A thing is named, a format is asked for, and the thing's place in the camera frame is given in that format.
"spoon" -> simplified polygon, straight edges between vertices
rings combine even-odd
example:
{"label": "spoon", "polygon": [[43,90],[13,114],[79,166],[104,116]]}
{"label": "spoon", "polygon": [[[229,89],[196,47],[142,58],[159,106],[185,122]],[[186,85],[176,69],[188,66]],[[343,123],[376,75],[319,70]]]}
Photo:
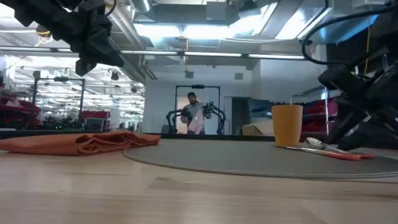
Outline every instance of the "spoon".
{"label": "spoon", "polygon": [[352,152],[344,151],[341,149],[337,149],[335,147],[329,146],[328,144],[326,144],[324,142],[321,142],[321,140],[318,140],[316,138],[308,137],[305,139],[305,143],[307,143],[307,145],[313,149],[329,149],[329,150],[339,152],[342,154],[355,154],[355,155],[361,156],[362,159],[373,159],[374,158],[374,155],[372,155],[372,154],[352,153]]}

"cardboard box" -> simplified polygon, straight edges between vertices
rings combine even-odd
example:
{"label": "cardboard box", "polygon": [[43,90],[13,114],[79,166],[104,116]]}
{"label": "cardboard box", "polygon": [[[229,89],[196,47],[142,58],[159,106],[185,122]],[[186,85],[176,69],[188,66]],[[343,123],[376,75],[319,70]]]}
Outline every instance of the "cardboard box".
{"label": "cardboard box", "polygon": [[245,136],[273,136],[272,120],[244,125],[242,126],[242,133]]}

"black cable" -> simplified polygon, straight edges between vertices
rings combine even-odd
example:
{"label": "black cable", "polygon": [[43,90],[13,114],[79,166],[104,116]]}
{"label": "black cable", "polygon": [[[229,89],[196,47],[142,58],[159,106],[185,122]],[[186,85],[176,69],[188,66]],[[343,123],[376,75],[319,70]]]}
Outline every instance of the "black cable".
{"label": "black cable", "polygon": [[116,9],[117,4],[118,4],[118,0],[114,0],[111,10],[109,10],[109,12],[107,14],[105,14],[105,16],[110,16],[112,14],[112,12],[114,11],[114,9]]}
{"label": "black cable", "polygon": [[322,62],[320,60],[316,60],[316,59],[312,58],[311,56],[309,56],[307,51],[306,51],[306,49],[305,49],[305,46],[309,42],[311,36],[313,34],[315,34],[316,32],[318,32],[320,29],[322,29],[322,28],[324,28],[324,27],[326,27],[328,25],[335,24],[337,22],[342,22],[342,21],[346,21],[346,20],[349,20],[349,19],[355,19],[355,18],[364,17],[364,16],[373,16],[373,15],[383,14],[383,13],[391,12],[391,11],[393,11],[395,9],[398,9],[398,4],[391,5],[391,6],[387,7],[387,8],[385,8],[385,9],[373,10],[373,11],[367,11],[367,12],[360,12],[360,13],[352,14],[352,15],[349,15],[349,16],[343,16],[343,17],[340,17],[340,18],[336,18],[336,19],[332,19],[330,21],[324,22],[324,23],[320,24],[319,26],[316,26],[316,28],[312,29],[305,36],[305,38],[302,41],[302,53],[303,53],[303,56],[305,57],[305,59],[309,60],[310,62],[313,62],[315,64],[319,64],[319,65],[343,64],[343,65],[346,65],[347,67],[349,67],[349,63],[347,63],[347,62],[343,62],[343,61],[339,61],[339,60],[330,61],[330,62]]}

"round mat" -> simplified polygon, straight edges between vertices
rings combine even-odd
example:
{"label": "round mat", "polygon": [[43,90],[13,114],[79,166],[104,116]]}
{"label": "round mat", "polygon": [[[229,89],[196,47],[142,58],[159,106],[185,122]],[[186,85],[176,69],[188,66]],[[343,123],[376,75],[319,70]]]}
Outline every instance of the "round mat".
{"label": "round mat", "polygon": [[274,142],[162,139],[158,146],[124,151],[132,160],[220,174],[302,179],[357,179],[398,175],[398,161],[386,157],[344,161],[274,147]]}

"air vent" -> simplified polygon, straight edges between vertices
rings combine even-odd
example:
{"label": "air vent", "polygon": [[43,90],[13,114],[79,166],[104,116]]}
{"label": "air vent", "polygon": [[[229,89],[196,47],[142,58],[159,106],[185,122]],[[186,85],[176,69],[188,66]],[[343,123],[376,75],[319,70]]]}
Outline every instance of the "air vent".
{"label": "air vent", "polygon": [[243,80],[243,73],[235,73],[235,80]]}
{"label": "air vent", "polygon": [[193,72],[185,72],[185,78],[193,78]]}

